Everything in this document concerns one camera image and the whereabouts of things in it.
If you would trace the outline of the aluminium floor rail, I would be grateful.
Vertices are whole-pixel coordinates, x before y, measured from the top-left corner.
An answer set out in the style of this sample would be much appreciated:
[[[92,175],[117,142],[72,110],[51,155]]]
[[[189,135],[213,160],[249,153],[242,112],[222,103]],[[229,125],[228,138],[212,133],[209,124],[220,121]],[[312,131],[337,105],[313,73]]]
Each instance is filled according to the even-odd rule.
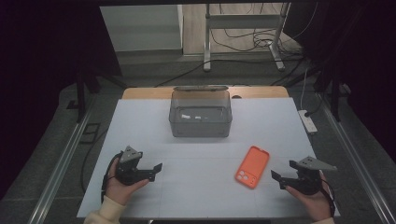
[[[355,170],[358,179],[362,183],[362,186],[366,191],[368,198],[370,199],[371,204],[373,205],[379,218],[381,219],[381,222],[383,224],[396,224],[396,216],[390,211],[390,207],[385,196],[381,192],[379,186],[375,183],[375,180],[369,174],[369,170],[364,165],[363,160],[358,153],[358,149],[349,138],[347,131],[342,125],[342,122],[337,121],[335,116],[332,114],[328,100],[325,97],[320,96],[318,93],[317,97],[322,101],[322,110],[332,125],[332,128],[342,145],[342,149],[345,151],[346,156]]]
[[[76,151],[80,137],[82,136],[83,131],[92,115],[92,108],[95,102],[96,96],[93,96],[89,99],[86,107],[86,112],[83,115],[81,121],[75,125],[75,128],[71,136],[69,137],[59,160],[56,162],[55,167],[49,177],[49,180],[44,187],[35,205],[35,208],[28,219],[27,224],[44,224],[46,216],[55,199],[56,193],[62,184],[65,172]]]

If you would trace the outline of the white power strip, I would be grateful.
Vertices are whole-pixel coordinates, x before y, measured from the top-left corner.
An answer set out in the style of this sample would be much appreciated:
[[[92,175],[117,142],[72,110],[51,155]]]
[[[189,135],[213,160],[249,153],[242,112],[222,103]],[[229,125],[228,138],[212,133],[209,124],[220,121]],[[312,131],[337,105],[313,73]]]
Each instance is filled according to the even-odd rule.
[[[307,133],[314,134],[318,131],[316,125],[314,124],[313,120],[310,118],[306,110],[299,110],[298,114]]]

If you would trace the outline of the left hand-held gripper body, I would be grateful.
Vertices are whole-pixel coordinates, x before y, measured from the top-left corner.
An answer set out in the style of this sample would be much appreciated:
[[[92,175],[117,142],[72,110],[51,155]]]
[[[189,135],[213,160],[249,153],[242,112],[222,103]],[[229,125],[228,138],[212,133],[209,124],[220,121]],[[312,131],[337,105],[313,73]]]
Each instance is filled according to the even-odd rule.
[[[141,181],[140,170],[137,169],[138,163],[138,151],[128,146],[121,152],[119,163],[116,168],[116,178],[126,186],[131,186]]]

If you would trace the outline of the white table cover board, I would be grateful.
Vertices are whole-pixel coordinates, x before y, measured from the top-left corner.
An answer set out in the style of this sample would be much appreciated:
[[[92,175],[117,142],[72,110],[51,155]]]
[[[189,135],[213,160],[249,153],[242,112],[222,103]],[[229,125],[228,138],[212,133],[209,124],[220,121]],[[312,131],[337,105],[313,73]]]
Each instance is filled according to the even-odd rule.
[[[175,137],[167,100],[120,100],[78,211],[101,205],[101,186],[111,159],[126,147],[142,152],[141,169],[160,164],[153,182],[134,193],[125,217],[228,219],[305,217],[302,204],[280,189],[272,172],[293,177],[290,161],[314,151],[290,98],[233,99],[230,133],[221,138]],[[270,155],[255,189],[234,175],[252,146]]]

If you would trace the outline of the black stand leg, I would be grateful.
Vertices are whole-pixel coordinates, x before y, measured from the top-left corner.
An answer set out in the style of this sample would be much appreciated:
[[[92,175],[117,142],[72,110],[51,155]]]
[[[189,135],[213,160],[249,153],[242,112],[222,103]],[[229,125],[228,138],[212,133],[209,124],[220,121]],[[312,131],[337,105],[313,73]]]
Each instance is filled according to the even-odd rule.
[[[98,93],[101,90],[101,86],[97,80],[98,77],[103,77],[123,90],[128,88],[126,83],[116,79],[115,77],[98,68],[91,67],[87,70],[78,71],[76,74],[77,100],[70,101],[67,106],[67,109],[76,109],[78,111],[77,123],[82,122],[87,112],[85,103],[85,88],[88,88],[90,93]]]
[[[340,122],[339,98],[342,96],[340,91],[342,82],[338,72],[321,72],[314,83],[316,92],[325,93],[330,89],[330,111],[336,121]]]

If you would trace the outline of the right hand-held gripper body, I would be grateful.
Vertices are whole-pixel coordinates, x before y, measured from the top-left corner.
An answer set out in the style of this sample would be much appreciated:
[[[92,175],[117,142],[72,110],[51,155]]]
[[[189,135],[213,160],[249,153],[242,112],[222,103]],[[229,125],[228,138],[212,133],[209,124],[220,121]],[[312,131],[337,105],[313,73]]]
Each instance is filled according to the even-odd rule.
[[[299,184],[296,189],[304,195],[313,195],[322,188],[321,171],[336,171],[337,167],[311,156],[297,161],[301,169],[297,171]]]

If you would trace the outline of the white cabinet panel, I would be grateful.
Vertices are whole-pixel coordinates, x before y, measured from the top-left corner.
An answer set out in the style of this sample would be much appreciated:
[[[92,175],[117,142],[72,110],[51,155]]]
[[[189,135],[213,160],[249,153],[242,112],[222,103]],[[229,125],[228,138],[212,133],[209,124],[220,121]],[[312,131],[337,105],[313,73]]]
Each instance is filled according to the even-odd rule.
[[[182,49],[181,5],[100,7],[115,51]]]

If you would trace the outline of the grey metal stand frame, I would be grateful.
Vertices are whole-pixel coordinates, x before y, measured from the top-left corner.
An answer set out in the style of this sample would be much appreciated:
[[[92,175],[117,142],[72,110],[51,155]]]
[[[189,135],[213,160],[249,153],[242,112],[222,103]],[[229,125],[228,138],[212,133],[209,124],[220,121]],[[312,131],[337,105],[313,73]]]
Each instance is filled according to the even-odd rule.
[[[276,63],[279,71],[286,69],[281,60],[278,42],[283,31],[284,23],[287,18],[290,3],[282,4],[282,8],[278,15],[276,14],[211,14],[210,5],[205,5],[205,48],[204,48],[204,70],[208,72],[211,69],[211,53],[209,33],[212,29],[270,29],[275,28],[275,37],[269,43],[269,50]]]

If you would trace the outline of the grey transparent storage box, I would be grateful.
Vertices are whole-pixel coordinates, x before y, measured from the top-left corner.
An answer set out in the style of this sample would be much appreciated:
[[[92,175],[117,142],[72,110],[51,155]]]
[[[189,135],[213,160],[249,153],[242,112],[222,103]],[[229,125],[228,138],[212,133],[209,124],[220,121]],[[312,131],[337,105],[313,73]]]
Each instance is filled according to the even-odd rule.
[[[168,119],[174,137],[227,137],[233,121],[228,88],[175,87]]]

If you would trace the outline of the person's left hand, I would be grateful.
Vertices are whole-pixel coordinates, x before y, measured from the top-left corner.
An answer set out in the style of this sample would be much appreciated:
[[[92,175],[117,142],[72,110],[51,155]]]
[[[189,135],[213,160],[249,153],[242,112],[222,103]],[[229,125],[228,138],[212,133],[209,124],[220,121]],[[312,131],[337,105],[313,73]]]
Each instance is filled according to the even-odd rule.
[[[119,158],[116,158],[111,166],[110,170],[107,173],[106,178],[106,196],[112,201],[120,204],[126,205],[131,198],[131,195],[138,191],[139,189],[145,187],[149,181],[147,179],[141,180],[137,183],[134,183],[131,186],[123,185],[116,177],[116,168],[119,163]]]

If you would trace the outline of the dark curtain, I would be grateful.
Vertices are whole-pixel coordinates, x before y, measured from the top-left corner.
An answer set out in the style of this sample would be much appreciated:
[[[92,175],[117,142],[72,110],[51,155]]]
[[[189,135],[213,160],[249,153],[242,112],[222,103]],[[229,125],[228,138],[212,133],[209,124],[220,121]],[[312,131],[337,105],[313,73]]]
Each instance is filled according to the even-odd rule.
[[[284,33],[350,89],[348,103],[396,160],[396,0],[305,0],[290,4]]]
[[[0,0],[0,200],[78,76],[119,76],[101,8],[80,0]]]

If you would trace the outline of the black rectangular floor frame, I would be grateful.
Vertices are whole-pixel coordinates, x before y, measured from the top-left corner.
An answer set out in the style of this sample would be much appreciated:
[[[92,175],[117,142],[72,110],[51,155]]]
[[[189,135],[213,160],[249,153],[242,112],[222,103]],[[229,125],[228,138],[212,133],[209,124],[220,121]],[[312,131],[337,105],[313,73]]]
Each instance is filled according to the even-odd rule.
[[[88,123],[84,128],[79,142],[83,145],[92,144],[98,137],[100,126],[100,123]]]

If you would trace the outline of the person's right hand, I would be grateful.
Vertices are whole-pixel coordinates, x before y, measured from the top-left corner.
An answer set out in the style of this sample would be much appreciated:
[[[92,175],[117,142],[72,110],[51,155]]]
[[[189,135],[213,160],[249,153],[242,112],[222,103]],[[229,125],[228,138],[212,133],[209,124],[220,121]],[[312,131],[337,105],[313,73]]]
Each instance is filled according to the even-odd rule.
[[[322,192],[314,195],[304,195],[290,186],[286,186],[286,191],[304,205],[312,222],[332,217],[329,202]]]

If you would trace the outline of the orange phone case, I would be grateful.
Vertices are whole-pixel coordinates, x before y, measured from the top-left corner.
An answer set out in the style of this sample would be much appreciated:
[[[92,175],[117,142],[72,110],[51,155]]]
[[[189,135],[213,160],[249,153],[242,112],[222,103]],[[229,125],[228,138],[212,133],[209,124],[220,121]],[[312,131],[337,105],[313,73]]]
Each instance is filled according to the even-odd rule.
[[[250,147],[234,175],[235,180],[250,189],[255,189],[269,159],[267,151],[256,146]]]

